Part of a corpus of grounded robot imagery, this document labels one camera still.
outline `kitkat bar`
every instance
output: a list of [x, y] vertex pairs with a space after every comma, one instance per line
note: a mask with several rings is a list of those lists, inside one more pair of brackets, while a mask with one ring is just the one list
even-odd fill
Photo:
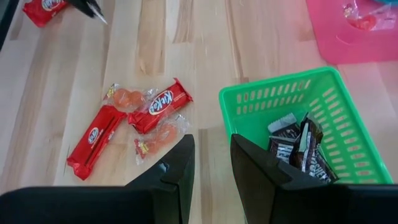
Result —
[[22, 10], [36, 26], [43, 27], [66, 6], [64, 0], [32, 0]]
[[142, 105], [134, 112], [128, 114], [128, 122], [133, 125], [138, 133], [147, 134], [153, 130], [160, 120], [183, 108], [192, 101], [192, 97], [183, 88], [177, 78], [175, 83], [160, 92], [148, 104]]
[[67, 159], [68, 166], [73, 168], [76, 176], [85, 180], [91, 174], [102, 150], [109, 143], [114, 131], [125, 117], [126, 114], [118, 111], [114, 106], [102, 106]]

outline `pink mat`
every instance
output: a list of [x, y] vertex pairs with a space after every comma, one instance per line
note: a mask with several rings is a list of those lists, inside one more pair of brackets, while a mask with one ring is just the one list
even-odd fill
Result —
[[[360, 9], [382, 4], [356, 0]], [[351, 26], [344, 14], [344, 0], [307, 0], [321, 56], [329, 63], [362, 63], [398, 60], [398, 21], [393, 29], [364, 31]], [[398, 15], [398, 7], [392, 8]]]

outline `light wood surface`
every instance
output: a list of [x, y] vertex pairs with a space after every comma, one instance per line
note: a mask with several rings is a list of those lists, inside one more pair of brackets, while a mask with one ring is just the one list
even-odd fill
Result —
[[[108, 26], [68, 8], [44, 29], [21, 0], [0, 52], [0, 192], [32, 185], [123, 185], [137, 166], [123, 123], [91, 177], [65, 165], [112, 83], [165, 88], [178, 77], [195, 102], [190, 223], [244, 223], [218, 92], [326, 65], [305, 0], [99, 0]], [[398, 179], [398, 62], [336, 65]]]

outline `green plastic basket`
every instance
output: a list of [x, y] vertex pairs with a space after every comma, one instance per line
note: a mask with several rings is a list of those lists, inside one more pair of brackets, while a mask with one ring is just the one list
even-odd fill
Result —
[[267, 149], [268, 125], [293, 113], [313, 113], [322, 125], [322, 154], [338, 183], [391, 184], [392, 178], [337, 70], [306, 72], [226, 87], [220, 91], [226, 133], [238, 133]]

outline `wooden table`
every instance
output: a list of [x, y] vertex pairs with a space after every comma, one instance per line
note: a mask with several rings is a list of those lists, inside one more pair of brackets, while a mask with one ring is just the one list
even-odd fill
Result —
[[[31, 185], [123, 185], [137, 166], [123, 123], [81, 181], [65, 165], [112, 83], [165, 88], [178, 77], [195, 102], [191, 223], [243, 223], [218, 92], [326, 65], [305, 0], [100, 0], [108, 26], [68, 8], [44, 29], [19, 9], [0, 52], [0, 192]], [[398, 179], [398, 63], [336, 66]]]

